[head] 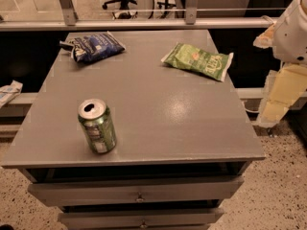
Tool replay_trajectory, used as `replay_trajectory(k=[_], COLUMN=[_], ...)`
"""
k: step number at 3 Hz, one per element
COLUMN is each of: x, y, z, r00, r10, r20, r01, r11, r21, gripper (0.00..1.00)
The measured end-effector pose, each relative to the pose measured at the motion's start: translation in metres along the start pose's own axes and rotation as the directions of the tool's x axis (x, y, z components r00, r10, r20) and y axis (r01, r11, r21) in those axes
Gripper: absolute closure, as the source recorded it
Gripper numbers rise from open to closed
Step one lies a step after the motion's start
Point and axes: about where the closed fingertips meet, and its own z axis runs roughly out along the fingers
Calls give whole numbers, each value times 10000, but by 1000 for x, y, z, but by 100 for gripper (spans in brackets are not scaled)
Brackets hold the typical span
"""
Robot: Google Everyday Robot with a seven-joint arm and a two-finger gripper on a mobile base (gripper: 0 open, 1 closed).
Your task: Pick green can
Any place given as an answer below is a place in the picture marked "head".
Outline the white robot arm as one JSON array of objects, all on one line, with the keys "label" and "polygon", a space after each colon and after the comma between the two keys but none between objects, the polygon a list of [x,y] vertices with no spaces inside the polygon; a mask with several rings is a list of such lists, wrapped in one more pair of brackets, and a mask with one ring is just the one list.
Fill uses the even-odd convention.
[{"label": "white robot arm", "polygon": [[293,0],[253,45],[272,47],[273,56],[282,63],[266,78],[267,94],[256,120],[260,127],[274,127],[307,89],[307,0]]}]

